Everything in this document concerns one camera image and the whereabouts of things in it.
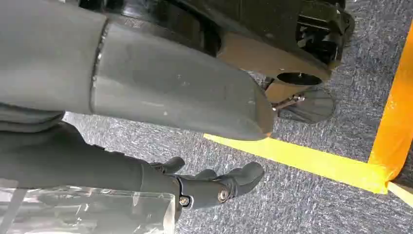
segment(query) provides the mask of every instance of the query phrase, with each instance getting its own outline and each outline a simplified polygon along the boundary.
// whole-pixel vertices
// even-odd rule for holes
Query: wheel
[[[304,101],[280,109],[278,112],[280,118],[316,124],[333,115],[335,103],[326,91],[308,90],[300,95],[305,97]]]

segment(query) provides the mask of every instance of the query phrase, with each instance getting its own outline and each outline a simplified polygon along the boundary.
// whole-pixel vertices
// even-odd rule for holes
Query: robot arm
[[[0,126],[5,128],[0,131],[0,178],[17,181],[21,189],[71,185],[168,193],[175,195],[179,213],[244,195],[264,174],[261,165],[250,163],[222,176],[212,170],[176,175],[185,164],[181,158],[149,164],[87,144],[74,126],[60,121],[62,113],[1,107]]]
[[[141,23],[57,1],[1,1],[0,102],[243,140],[272,132],[271,105],[248,73]]]

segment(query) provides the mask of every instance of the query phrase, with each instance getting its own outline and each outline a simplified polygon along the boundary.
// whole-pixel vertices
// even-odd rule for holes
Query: clear plastic container
[[[15,189],[0,183],[0,234],[173,234],[175,197],[61,186]]]

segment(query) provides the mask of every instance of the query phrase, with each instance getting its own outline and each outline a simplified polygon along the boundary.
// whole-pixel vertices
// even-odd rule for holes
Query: hole
[[[296,85],[318,85],[322,83],[322,80],[318,77],[298,72],[282,73],[277,78],[285,83]]]

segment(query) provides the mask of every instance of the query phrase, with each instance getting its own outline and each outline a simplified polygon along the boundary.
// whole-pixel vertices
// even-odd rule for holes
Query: bolt
[[[228,200],[228,197],[229,197],[229,192],[226,189],[221,190],[218,193],[218,201],[221,202],[221,203],[226,202],[226,200]]]
[[[189,205],[189,198],[186,196],[182,196],[179,198],[179,204],[181,204],[182,206],[187,206]]]

